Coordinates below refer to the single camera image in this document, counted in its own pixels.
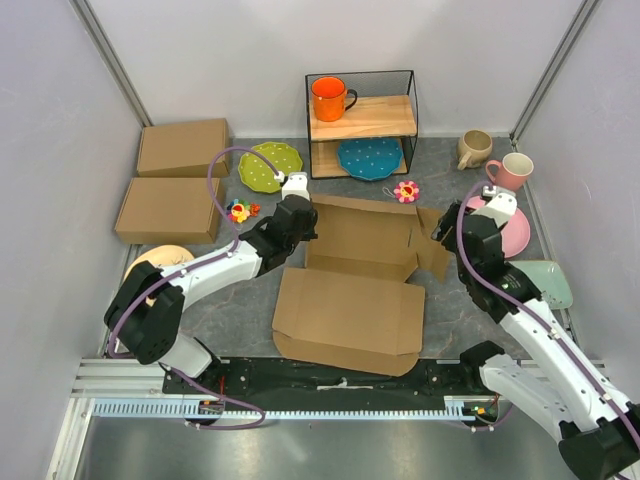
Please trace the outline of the large cardboard box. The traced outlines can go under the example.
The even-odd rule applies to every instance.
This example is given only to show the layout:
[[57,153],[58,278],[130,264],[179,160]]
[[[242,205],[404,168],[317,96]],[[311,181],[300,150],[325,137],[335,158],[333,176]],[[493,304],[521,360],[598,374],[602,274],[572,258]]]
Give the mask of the large cardboard box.
[[449,254],[431,237],[442,211],[316,195],[317,236],[305,264],[282,275],[272,321],[286,359],[387,376],[417,363],[426,290],[417,270],[445,279]]

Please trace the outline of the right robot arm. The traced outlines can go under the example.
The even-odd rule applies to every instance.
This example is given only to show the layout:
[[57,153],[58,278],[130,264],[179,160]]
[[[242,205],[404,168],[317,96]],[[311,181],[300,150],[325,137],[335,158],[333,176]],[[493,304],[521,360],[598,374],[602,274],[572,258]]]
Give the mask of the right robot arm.
[[460,360],[488,390],[545,430],[577,478],[621,477],[639,461],[639,406],[577,347],[533,281],[505,260],[501,229],[516,209],[506,194],[479,209],[455,201],[432,237],[455,255],[473,303],[524,347],[546,379],[526,372],[490,341]]

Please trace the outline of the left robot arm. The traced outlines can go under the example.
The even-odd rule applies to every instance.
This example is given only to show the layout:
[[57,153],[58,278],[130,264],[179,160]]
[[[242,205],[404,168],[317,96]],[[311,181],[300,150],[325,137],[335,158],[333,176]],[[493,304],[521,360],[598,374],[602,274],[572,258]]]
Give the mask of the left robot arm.
[[291,194],[224,248],[165,269],[138,263],[104,316],[109,353],[118,340],[142,365],[163,364],[189,378],[215,371],[217,357],[180,332],[183,312],[214,292],[283,265],[299,243],[317,237],[317,219],[310,199]]

